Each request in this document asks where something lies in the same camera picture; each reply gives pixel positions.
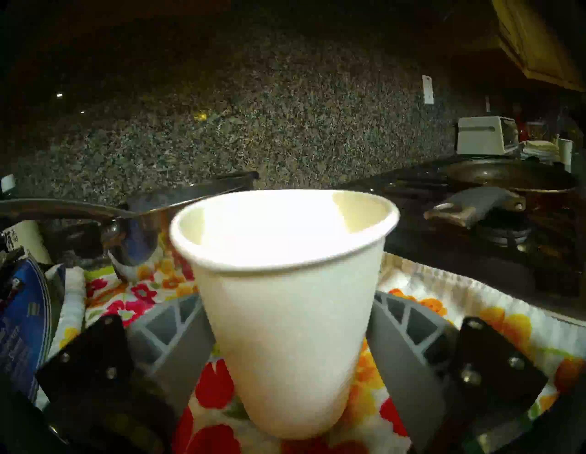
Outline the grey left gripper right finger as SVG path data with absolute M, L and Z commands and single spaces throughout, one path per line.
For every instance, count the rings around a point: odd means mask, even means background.
M 483 319 L 457 328 L 376 291 L 366 337 L 410 451 L 498 451 L 530 430 L 548 378 Z

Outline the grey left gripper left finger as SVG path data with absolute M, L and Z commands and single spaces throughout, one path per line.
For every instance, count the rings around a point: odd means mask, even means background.
M 200 296 L 180 297 L 127 327 L 119 315 L 100 316 L 53 355 L 36 378 L 55 403 L 68 394 L 129 384 L 132 376 L 140 376 L 174 414 L 182 414 L 214 342 Z

